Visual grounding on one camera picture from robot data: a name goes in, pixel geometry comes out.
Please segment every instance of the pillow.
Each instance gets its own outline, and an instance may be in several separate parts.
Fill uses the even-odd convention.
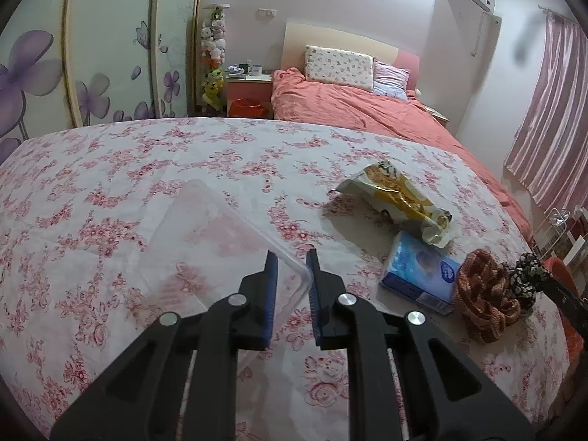
[[[409,77],[410,71],[408,69],[399,69],[377,58],[373,59],[374,93],[408,102],[406,84]]]
[[[373,90],[373,58],[367,54],[307,46],[305,73],[308,81]]]

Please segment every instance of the white mug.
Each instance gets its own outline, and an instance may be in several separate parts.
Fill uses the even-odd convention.
[[[263,69],[263,66],[261,66],[260,64],[254,64],[249,69],[249,75],[251,75],[251,76],[261,76],[262,69]]]

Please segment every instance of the white tablecloth with pink flowers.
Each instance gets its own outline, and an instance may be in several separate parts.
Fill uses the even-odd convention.
[[[486,248],[499,262],[528,250],[515,224],[455,155],[390,137],[302,123],[168,119],[74,129],[26,141],[0,166],[0,374],[47,434],[88,384],[162,313],[129,280],[182,185],[201,179],[302,257],[379,309],[414,305],[378,286],[393,231],[363,200],[334,192],[390,159],[454,214],[450,254]],[[193,272],[178,269],[186,296]],[[457,316],[427,315],[532,421],[545,418],[568,367],[555,305],[490,346]],[[348,439],[345,352],[321,352],[305,300],[237,381],[237,440]]]

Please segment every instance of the nightstand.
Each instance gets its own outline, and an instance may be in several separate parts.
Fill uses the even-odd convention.
[[[230,105],[237,99],[249,98],[261,101],[269,110],[268,119],[273,117],[272,110],[272,75],[245,76],[244,79],[225,79],[227,111]]]
[[[433,116],[441,126],[447,126],[447,123],[449,123],[449,119],[443,116],[443,114],[441,114],[436,109],[433,109],[432,107],[428,107],[427,105],[424,105],[424,108],[427,110],[427,113]]]

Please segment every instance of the bed headboard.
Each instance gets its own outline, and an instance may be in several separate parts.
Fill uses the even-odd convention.
[[[304,54],[307,44],[339,50],[356,51],[377,57],[384,63],[410,70],[407,89],[415,89],[419,77],[419,57],[389,44],[365,36],[322,28],[302,23],[286,23],[286,35],[282,49],[281,69],[296,67],[304,72]]]

